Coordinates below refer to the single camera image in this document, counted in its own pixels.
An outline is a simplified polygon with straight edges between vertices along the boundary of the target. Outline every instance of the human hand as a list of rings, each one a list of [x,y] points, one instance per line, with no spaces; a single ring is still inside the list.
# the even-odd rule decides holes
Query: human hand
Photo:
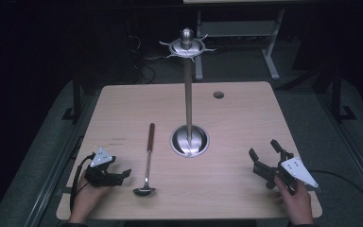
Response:
[[[94,210],[102,197],[108,194],[113,188],[113,186],[92,186],[88,183],[84,176],[85,170],[78,180],[78,193],[75,197],[72,214],[68,220],[69,223],[85,223],[88,215]]]
[[[292,196],[280,178],[276,177],[274,181],[279,188],[277,202],[285,205],[285,211],[291,223],[293,225],[313,224],[311,195],[307,192],[304,182],[296,180],[293,185],[295,194]]]

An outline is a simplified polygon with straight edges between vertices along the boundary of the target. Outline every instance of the round metal base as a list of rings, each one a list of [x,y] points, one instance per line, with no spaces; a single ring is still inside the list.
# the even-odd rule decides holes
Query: round metal base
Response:
[[[187,126],[180,126],[170,136],[170,145],[182,157],[194,158],[204,153],[209,146],[209,135],[202,128],[193,125],[191,141],[187,139]]]

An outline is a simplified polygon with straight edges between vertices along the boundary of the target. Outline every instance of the gray floor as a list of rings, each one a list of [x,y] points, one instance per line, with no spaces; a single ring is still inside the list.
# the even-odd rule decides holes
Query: gray floor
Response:
[[[273,87],[283,85],[303,73],[291,70],[299,44],[298,41],[277,43],[272,56],[280,80],[274,81],[269,76],[260,52],[263,43],[252,42],[244,48],[203,56],[204,82],[264,80]],[[148,57],[155,56],[153,51]],[[177,59],[152,61],[148,66],[156,72],[154,83],[183,82],[181,61]],[[144,72],[149,78],[151,71],[145,69]],[[343,81],[342,105],[350,106],[357,119],[338,124],[328,110],[330,94],[313,93],[310,89],[313,82],[314,79],[310,79],[292,90],[275,91],[302,159],[308,169],[337,174],[363,190],[363,177],[351,153],[357,148],[363,157],[361,97],[354,86]],[[73,160],[68,163],[67,160],[78,139],[82,138],[98,98],[99,92],[95,96],[83,96],[82,117],[77,124],[72,124],[61,120],[65,110],[72,107],[72,86],[69,83],[63,88],[0,205],[0,226],[61,224],[56,218],[56,209],[73,166]],[[317,194],[323,209],[316,223],[320,226],[363,226],[363,195],[359,190],[331,174],[313,172],[313,176],[320,184]],[[89,224],[122,226],[123,221],[90,220]],[[259,227],[286,224],[285,218],[257,221]]]

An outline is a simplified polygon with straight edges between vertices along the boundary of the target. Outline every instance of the background table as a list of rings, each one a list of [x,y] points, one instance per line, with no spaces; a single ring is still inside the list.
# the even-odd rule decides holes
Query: background table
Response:
[[[224,97],[216,99],[220,91]],[[152,197],[140,198],[132,189],[144,184],[149,124],[156,125],[151,155]],[[132,169],[92,213],[104,219],[210,219],[281,218],[282,207],[269,195],[266,181],[252,173],[249,149],[260,161],[279,162],[270,141],[276,139],[299,155],[270,85],[266,82],[193,84],[193,124],[210,136],[208,150],[196,158],[183,158],[170,146],[170,135],[185,124],[184,85],[107,86],[95,107],[92,120],[70,176],[83,158],[100,147],[117,157],[108,171]],[[314,217],[321,215],[312,194]],[[57,216],[70,215],[68,194],[63,194]]]

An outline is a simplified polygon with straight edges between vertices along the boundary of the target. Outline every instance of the ladle handle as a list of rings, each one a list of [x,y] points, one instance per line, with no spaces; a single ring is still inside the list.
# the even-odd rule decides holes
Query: ladle handle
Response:
[[[148,136],[148,152],[152,152],[152,144],[154,143],[154,131],[155,131],[155,124],[151,123],[149,125],[149,136]]]

